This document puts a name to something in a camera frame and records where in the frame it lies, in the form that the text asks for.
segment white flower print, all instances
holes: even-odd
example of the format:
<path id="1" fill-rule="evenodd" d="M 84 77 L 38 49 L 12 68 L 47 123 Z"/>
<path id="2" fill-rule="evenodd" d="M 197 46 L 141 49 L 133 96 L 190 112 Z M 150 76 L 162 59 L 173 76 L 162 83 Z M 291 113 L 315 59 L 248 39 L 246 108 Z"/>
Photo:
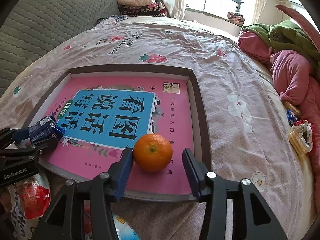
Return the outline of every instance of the white flower print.
<path id="1" fill-rule="evenodd" d="M 255 174 L 252 175 L 251 181 L 259 191 L 263 191 L 266 188 L 267 177 L 263 175 L 260 171 L 257 171 Z"/>
<path id="2" fill-rule="evenodd" d="M 231 92 L 228 94 L 227 98 L 231 102 L 228 106 L 229 114 L 240 117 L 243 122 L 244 130 L 247 133 L 252 133 L 252 115 L 249 112 L 243 97 Z"/>
<path id="3" fill-rule="evenodd" d="M 64 146 L 69 146 L 68 140 L 70 140 L 70 138 L 68 136 L 67 137 L 63 137 L 63 141 L 61 142 L 61 143 L 63 143 L 63 145 L 62 145 L 63 147 Z"/>

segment bed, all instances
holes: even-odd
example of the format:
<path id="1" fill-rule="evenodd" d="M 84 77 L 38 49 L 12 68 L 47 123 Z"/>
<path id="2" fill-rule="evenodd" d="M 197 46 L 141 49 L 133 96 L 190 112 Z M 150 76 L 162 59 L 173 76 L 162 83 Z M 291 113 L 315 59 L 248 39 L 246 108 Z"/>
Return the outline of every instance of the bed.
<path id="1" fill-rule="evenodd" d="M 132 45 L 119 46 L 116 37 L 135 33 L 140 38 Z M 192 68 L 207 113 L 213 170 L 236 181 L 260 178 L 258 189 L 288 238 L 301 239 L 316 217 L 310 163 L 308 158 L 298 159 L 287 140 L 286 111 L 271 74 L 245 55 L 236 39 L 218 29 L 171 18 L 105 20 L 66 39 L 19 74 L 0 98 L 0 127 L 20 128 L 68 68 L 106 63 Z M 54 195 L 65 179 L 47 175 Z M 125 199 L 112 209 L 141 239 L 191 240 L 199 236 L 205 204 Z M 232 235 L 230 209 L 229 205 L 226 239 Z"/>

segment orange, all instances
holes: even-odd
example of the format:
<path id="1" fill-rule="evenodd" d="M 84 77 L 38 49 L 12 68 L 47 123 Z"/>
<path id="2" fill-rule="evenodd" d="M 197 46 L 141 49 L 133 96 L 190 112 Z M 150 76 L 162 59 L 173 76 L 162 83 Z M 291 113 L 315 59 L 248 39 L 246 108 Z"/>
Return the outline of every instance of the orange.
<path id="1" fill-rule="evenodd" d="M 164 169 L 170 162 L 172 153 L 169 141 L 155 133 L 141 136 L 133 148 L 134 161 L 147 172 Z"/>

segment wall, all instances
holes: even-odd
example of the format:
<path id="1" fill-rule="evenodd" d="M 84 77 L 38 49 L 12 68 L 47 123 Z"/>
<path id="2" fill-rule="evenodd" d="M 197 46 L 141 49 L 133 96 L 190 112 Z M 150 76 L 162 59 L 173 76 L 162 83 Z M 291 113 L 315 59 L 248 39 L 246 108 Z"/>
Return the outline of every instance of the wall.
<path id="1" fill-rule="evenodd" d="M 275 25 L 282 21 L 282 11 L 278 10 L 275 5 L 280 2 L 275 0 L 267 0 L 266 5 L 259 17 L 258 22 L 267 24 L 267 25 Z"/>

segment pink book cover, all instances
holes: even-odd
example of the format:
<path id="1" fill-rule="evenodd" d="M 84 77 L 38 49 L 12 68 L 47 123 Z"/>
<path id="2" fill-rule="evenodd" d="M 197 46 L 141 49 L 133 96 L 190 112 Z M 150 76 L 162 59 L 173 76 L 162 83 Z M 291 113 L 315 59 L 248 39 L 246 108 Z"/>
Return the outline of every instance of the pink book cover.
<path id="1" fill-rule="evenodd" d="M 114 76 L 72 78 L 45 115 L 51 113 L 66 133 L 56 150 L 44 157 L 49 163 L 93 179 L 120 160 L 122 149 L 133 147 L 141 135 L 154 132 L 171 143 L 172 160 L 158 173 L 147 173 L 134 163 L 126 189 L 191 194 L 182 164 L 182 151 L 193 151 L 185 81 Z"/>

